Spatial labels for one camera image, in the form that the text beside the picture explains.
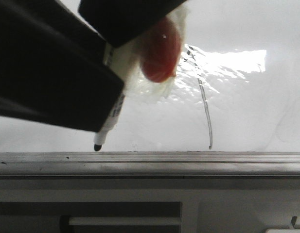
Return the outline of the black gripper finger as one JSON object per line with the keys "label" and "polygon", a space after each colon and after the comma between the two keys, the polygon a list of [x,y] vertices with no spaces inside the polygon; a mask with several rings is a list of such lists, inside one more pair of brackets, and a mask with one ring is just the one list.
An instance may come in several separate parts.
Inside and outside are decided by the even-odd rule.
{"label": "black gripper finger", "polygon": [[79,15],[114,47],[120,47],[181,6],[183,0],[82,0]]}
{"label": "black gripper finger", "polygon": [[58,0],[0,0],[0,116],[97,132],[124,83]]}

